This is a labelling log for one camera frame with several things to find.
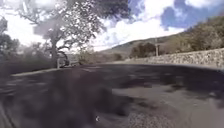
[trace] hillside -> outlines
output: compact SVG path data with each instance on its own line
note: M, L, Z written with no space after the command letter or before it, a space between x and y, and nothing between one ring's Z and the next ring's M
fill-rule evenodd
M209 18L198 23L185 32L145 40L135 40L111 49L102 51L104 54L119 53L129 56L132 49L139 44L152 43L160 45L160 54L172 54L199 50L209 50L224 47L224 16Z

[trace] blue sky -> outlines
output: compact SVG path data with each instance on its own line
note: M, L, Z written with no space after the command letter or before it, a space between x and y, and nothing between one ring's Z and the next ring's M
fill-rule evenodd
M176 34L215 16L224 10L224 0L130 0L132 20L102 19L107 31L102 31L93 40L95 50L103 50L137 39ZM41 35L33 34L30 22L18 16L6 15L8 33L29 45L44 41Z

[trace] tree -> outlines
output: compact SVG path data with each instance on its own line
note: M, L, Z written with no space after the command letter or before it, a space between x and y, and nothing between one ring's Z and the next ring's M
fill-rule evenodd
M9 35L0 35L0 59L9 60L17 54L19 40L11 39Z
M9 35L5 34L7 30L8 22L2 17L0 20L0 59L10 59L17 53L19 40L12 39Z
M215 29L214 26L206 24L203 27L203 32L201 33L204 37L204 48L205 50L208 49L216 49L221 48L222 38L220 37L218 31Z
M148 57L150 54L155 54L156 47L151 43L142 44L139 43L136 47L134 47L131 51L130 57Z
M213 26L222 40L222 47L224 47L224 16L220 16L214 19Z
M85 47L85 44L95 37L95 33L103 27L99 17L119 14L124 16L125 11L130 11L127 9L128 1L122 1L121 4L120 1L114 3L100 0L62 0L49 6L39 6L37 0L22 0L17 10L20 16L36 25L36 34L43 35L49 41L55 67L57 51L69 49L74 44L76 47ZM100 7L105 7L106 11L102 11ZM60 49L57 48L59 41L63 41Z
M122 56L119 53L114 53L113 54L113 58L114 58L115 61L122 60Z
M199 51L206 49L203 24L199 23L187 33L187 43L191 51Z
M170 37L166 43L160 47L162 54L172 54L192 51L189 44L189 34L178 34Z

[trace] cloud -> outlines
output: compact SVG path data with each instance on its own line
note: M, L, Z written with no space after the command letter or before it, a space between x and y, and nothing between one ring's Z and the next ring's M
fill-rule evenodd
M185 0L185 4L194 8L212 8L223 4L224 0Z
M174 8L175 0L142 0L138 3L140 13L133 15L134 22L121 20L115 22L111 19L103 20L107 31L99 34L94 41L95 50L106 49L132 40L147 39L176 34L184 28L167 27L162 25L161 16L168 7ZM175 11L177 17L184 17L181 10Z

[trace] bush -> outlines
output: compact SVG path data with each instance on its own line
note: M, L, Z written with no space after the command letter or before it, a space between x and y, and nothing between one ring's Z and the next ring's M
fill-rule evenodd
M140 43L132 49L130 57L143 58L143 57L148 57L150 55L154 55L155 52L156 52L155 45L151 43L146 43L146 44Z
M121 54L118 54L118 53L114 53L113 58L114 58L115 61L119 61L119 60L123 59Z
M7 61L0 63L0 76L23 72L33 72L51 68L51 59L41 54L17 55Z

